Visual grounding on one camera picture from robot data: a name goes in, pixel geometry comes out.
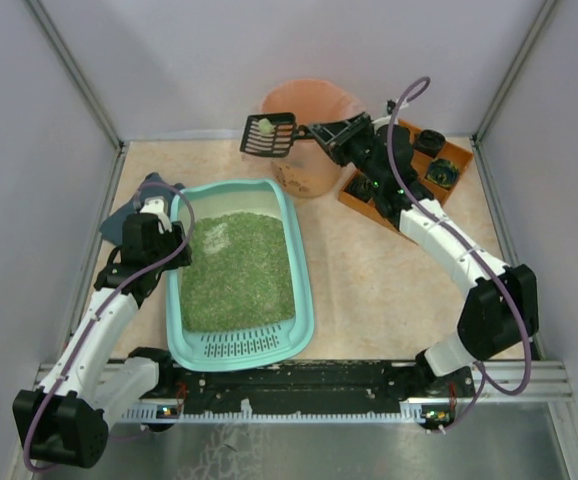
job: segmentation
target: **trash bin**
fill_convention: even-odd
[[[299,125],[336,122],[363,111],[355,96],[331,82],[314,78],[279,85],[261,106],[262,113],[293,112]],[[289,155],[271,162],[271,169],[283,190],[308,198],[331,190],[341,172],[314,140],[294,143]]]

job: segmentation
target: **teal plastic tray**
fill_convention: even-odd
[[[190,370],[224,372],[260,367],[298,354],[313,336],[314,313],[307,262],[291,198],[269,179],[230,180],[182,192],[189,199],[196,219],[253,212],[282,220],[296,314],[294,318],[260,328],[190,332],[184,328],[184,312],[180,305],[180,280],[184,269],[168,272],[167,343],[173,358]],[[177,196],[171,206],[171,220],[182,221],[188,231],[189,213]]]

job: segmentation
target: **wooden box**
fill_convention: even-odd
[[[404,120],[399,120],[398,123],[403,126],[407,127],[411,132],[410,142],[413,143],[415,135],[419,134],[422,129],[412,125]],[[436,158],[444,158],[449,160],[453,163],[460,172],[458,177],[458,181],[451,187],[451,189],[447,190],[444,189],[425,178],[425,174],[427,173],[427,169],[429,168],[429,164],[434,160],[424,153],[421,153],[417,150],[414,150],[413,160],[411,162],[412,167],[418,172],[420,177],[420,183],[427,187],[431,193],[433,193],[434,197],[440,202],[441,205],[444,205],[445,202],[449,199],[453,191],[458,187],[460,184],[460,179],[462,177],[463,172],[467,169],[471,160],[473,159],[473,154],[464,148],[459,147],[453,143],[447,142],[445,146],[442,148],[440,153]],[[397,232],[395,227],[384,217],[382,217],[378,211],[375,209],[373,200],[369,200],[368,202],[364,202],[359,198],[354,197],[353,195],[346,192],[347,187],[353,181],[354,178],[361,175],[358,170],[355,170],[353,175],[349,177],[349,180],[345,182],[338,194],[338,200],[348,206],[349,208],[354,209],[355,211],[363,214],[365,217],[372,219],[373,221],[383,225],[394,232]]]

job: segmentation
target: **green litter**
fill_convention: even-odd
[[[282,222],[233,213],[196,222],[193,262],[182,271],[184,328],[224,332],[295,316]]]

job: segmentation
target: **gray towel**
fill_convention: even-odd
[[[153,172],[147,175],[142,183],[162,181],[160,175]],[[178,190],[185,188],[182,183],[176,183],[174,187]],[[140,200],[144,201],[149,197],[163,197],[167,201],[167,214],[169,214],[169,209],[171,208],[171,202],[173,201],[174,195],[175,194],[171,190],[166,188],[147,187],[140,192]],[[132,200],[133,199],[130,198],[127,203],[102,222],[102,225],[100,225],[100,233],[102,234],[103,240],[107,240],[116,246],[122,243],[122,224],[129,215],[135,212]]]

